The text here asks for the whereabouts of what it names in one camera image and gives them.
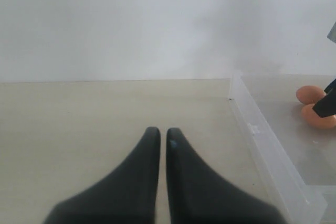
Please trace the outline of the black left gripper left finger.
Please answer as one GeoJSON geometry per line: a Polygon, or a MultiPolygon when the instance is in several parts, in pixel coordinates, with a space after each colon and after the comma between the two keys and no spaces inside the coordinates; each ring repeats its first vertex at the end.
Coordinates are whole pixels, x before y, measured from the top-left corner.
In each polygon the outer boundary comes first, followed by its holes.
{"type": "Polygon", "coordinates": [[[161,135],[148,127],[125,160],[88,189],[58,203],[45,223],[154,223],[161,135]]]}

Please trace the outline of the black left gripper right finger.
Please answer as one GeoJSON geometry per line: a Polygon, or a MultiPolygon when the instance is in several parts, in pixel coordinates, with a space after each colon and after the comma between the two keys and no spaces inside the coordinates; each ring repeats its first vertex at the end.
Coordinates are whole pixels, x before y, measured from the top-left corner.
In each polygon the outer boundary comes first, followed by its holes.
{"type": "Polygon", "coordinates": [[[286,223],[279,210],[217,174],[179,128],[166,134],[171,223],[286,223]]]}

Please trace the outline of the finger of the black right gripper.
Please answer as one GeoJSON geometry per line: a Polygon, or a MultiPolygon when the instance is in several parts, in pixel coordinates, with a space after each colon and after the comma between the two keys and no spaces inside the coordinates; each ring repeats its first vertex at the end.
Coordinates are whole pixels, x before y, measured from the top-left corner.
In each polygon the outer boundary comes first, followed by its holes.
{"type": "Polygon", "coordinates": [[[336,114],[335,92],[328,93],[323,99],[318,101],[312,108],[320,118],[326,118],[336,114]]]}
{"type": "Polygon", "coordinates": [[[329,94],[336,86],[336,79],[334,79],[332,82],[328,84],[328,86],[324,89],[324,92],[326,94],[329,94]]]}

